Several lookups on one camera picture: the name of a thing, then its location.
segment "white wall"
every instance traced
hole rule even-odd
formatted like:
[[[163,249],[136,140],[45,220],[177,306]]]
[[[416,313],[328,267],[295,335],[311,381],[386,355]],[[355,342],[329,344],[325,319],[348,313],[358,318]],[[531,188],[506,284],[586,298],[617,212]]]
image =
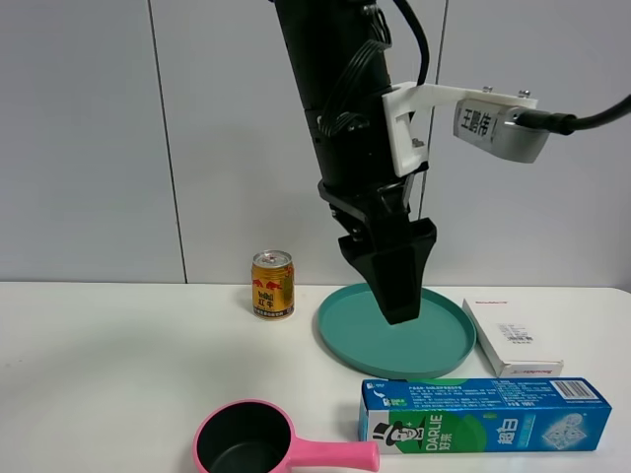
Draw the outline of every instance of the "white wall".
[[[631,93],[629,19],[628,0],[451,0],[440,80],[596,113]],[[534,165],[460,142],[451,120],[437,113],[432,141],[428,282],[631,290],[629,117],[551,137]]]
[[[414,40],[380,3],[391,77],[413,80]],[[317,196],[273,6],[152,4],[189,280],[246,282],[251,256],[278,247],[300,282],[358,281]],[[446,1],[412,4],[435,78]],[[630,92],[629,18],[628,0],[451,0],[440,82],[600,111]],[[145,0],[3,2],[0,279],[183,281],[152,41]],[[553,137],[520,166],[452,137],[451,117],[437,113],[432,140],[423,213],[439,241],[426,283],[631,289],[628,118]],[[428,117],[415,127],[427,136]]]
[[[145,0],[0,6],[0,279],[182,282]]]
[[[382,4],[395,41],[390,75],[414,80],[416,43],[394,5]],[[437,57],[445,1],[413,4]],[[247,282],[252,256],[275,247],[294,255],[301,283],[359,281],[339,253],[344,232],[317,195],[316,155],[273,5],[153,5],[188,280]],[[428,123],[419,121],[419,136]]]

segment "blue toothpaste box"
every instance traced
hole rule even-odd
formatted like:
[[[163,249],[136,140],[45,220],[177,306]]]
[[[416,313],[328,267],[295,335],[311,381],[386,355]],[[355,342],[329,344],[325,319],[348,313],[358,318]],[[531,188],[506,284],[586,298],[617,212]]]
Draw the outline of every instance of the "blue toothpaste box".
[[[367,379],[359,435],[380,453],[594,450],[610,412],[579,377]]]

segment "teal plate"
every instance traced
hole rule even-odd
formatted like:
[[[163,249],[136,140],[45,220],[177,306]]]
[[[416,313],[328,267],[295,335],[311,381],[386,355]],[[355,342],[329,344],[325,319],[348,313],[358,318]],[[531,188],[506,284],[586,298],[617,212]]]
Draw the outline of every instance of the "teal plate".
[[[423,289],[418,318],[389,325],[367,284],[340,289],[319,308],[319,332],[343,362],[387,379],[439,377],[475,345],[475,326],[449,299]]]

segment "red bull can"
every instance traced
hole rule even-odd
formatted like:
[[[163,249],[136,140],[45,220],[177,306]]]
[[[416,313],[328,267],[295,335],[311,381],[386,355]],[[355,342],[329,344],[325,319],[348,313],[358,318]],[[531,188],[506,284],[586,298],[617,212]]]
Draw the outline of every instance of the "red bull can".
[[[252,261],[254,315],[282,320],[294,312],[294,263],[289,253],[268,249]]]

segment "white table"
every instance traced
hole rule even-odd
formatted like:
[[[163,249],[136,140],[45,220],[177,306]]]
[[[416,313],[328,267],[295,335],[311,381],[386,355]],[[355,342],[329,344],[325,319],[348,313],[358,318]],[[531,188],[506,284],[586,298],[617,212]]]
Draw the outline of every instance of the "white table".
[[[198,424],[248,397],[283,407],[304,437],[355,439],[367,376],[315,336],[317,307],[335,289],[299,287],[296,313],[265,322],[245,286],[1,283],[0,472],[194,473]],[[555,327],[564,374],[586,377],[613,412],[596,452],[385,456],[384,473],[631,471],[631,295],[437,290],[457,304],[523,301]],[[451,377],[492,375],[480,355]]]

